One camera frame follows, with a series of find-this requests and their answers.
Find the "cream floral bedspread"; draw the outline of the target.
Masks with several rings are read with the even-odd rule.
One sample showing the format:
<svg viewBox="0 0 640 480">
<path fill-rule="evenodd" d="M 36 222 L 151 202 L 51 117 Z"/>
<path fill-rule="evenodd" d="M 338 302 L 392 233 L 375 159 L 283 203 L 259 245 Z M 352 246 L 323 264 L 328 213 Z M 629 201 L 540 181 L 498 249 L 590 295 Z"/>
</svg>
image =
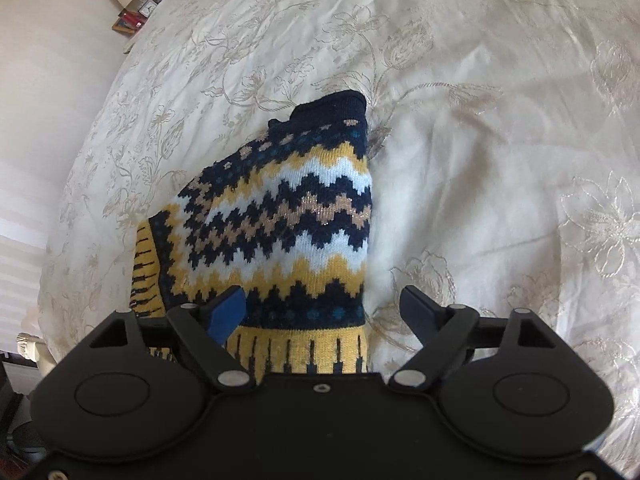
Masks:
<svg viewBox="0 0 640 480">
<path fill-rule="evenodd" d="M 638 474 L 639 0 L 164 0 L 65 185 L 39 295 L 51 353 L 126 306 L 141 220 L 344 89 L 368 102 L 372 367 L 418 350 L 406 285 L 533 310 L 610 387 L 600 453 Z"/>
</svg>

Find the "navy yellow patterned knit sweater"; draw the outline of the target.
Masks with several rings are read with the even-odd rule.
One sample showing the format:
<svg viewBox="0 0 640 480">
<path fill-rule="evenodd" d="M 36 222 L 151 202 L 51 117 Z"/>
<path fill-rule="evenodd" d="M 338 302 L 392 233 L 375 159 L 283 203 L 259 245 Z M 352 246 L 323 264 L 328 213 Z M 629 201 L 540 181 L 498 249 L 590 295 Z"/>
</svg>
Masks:
<svg viewBox="0 0 640 480">
<path fill-rule="evenodd" d="M 239 287 L 245 315 L 222 343 L 252 376 L 364 372 L 366 111 L 352 90 L 299 105 L 142 221 L 134 313 L 162 318 Z"/>
</svg>

